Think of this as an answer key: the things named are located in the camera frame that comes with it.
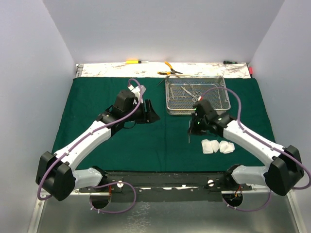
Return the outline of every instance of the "white backdrop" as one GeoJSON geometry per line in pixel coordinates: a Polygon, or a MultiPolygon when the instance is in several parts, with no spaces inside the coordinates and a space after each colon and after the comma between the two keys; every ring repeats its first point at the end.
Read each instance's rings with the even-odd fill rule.
{"type": "Polygon", "coordinates": [[[52,149],[75,64],[41,0],[0,8],[0,232],[27,232],[35,175],[52,149]]]}
{"type": "Polygon", "coordinates": [[[250,62],[284,0],[43,0],[76,63],[250,62]]]}
{"type": "MultiPolygon", "coordinates": [[[[300,150],[311,169],[311,54],[309,0],[285,1],[251,62],[276,141],[300,150]]],[[[296,191],[302,215],[311,232],[311,188],[296,191]]]]}

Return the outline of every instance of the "yellow screwdriver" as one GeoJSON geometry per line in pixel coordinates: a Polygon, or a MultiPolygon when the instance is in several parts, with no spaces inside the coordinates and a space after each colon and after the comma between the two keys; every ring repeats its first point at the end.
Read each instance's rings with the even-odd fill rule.
{"type": "Polygon", "coordinates": [[[140,60],[130,60],[126,61],[127,64],[140,64],[140,63],[148,63],[148,61],[140,61],[140,60]]]}

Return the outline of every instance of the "marble surface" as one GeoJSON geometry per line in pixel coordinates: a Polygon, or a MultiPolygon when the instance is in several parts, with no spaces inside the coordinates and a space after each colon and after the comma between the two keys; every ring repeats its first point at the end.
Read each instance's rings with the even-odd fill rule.
{"type": "MultiPolygon", "coordinates": [[[[171,63],[176,71],[184,75],[221,75],[224,78],[250,78],[246,63],[171,63]]],[[[79,65],[77,77],[161,77],[158,71],[170,71],[164,62],[141,64],[97,63],[79,65]]]]}

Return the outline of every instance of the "stainless steel floor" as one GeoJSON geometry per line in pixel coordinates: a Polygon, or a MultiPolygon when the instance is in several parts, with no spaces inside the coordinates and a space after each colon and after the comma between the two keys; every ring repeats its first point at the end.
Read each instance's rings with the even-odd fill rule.
{"type": "MultiPolygon", "coordinates": [[[[267,193],[244,194],[243,208],[262,205],[267,193]]],[[[110,210],[126,208],[113,204],[110,210]]],[[[273,196],[261,211],[243,213],[222,202],[139,202],[119,215],[90,211],[87,195],[45,202],[39,233],[297,233],[287,197],[273,196]]]]}

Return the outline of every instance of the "scissors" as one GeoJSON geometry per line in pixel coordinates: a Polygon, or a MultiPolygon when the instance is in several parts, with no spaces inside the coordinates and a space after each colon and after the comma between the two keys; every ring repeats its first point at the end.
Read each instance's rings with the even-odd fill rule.
{"type": "Polygon", "coordinates": [[[202,92],[201,91],[195,91],[194,89],[193,89],[193,86],[188,82],[188,84],[190,85],[190,87],[191,87],[191,89],[192,89],[192,92],[193,92],[193,94],[195,95],[195,97],[197,98],[197,99],[199,99],[200,97],[201,97],[201,95],[202,95],[202,92]]]}
{"type": "Polygon", "coordinates": [[[181,88],[185,91],[185,92],[187,92],[189,95],[191,95],[193,98],[192,98],[192,101],[193,102],[197,102],[198,100],[199,100],[199,95],[194,95],[194,94],[192,94],[190,91],[188,91],[186,88],[184,88],[183,86],[181,86],[181,88]]]}
{"type": "Polygon", "coordinates": [[[174,93],[173,93],[173,89],[172,87],[170,87],[170,91],[171,91],[171,97],[169,97],[170,100],[178,100],[178,97],[177,96],[174,96],[174,93]]]}

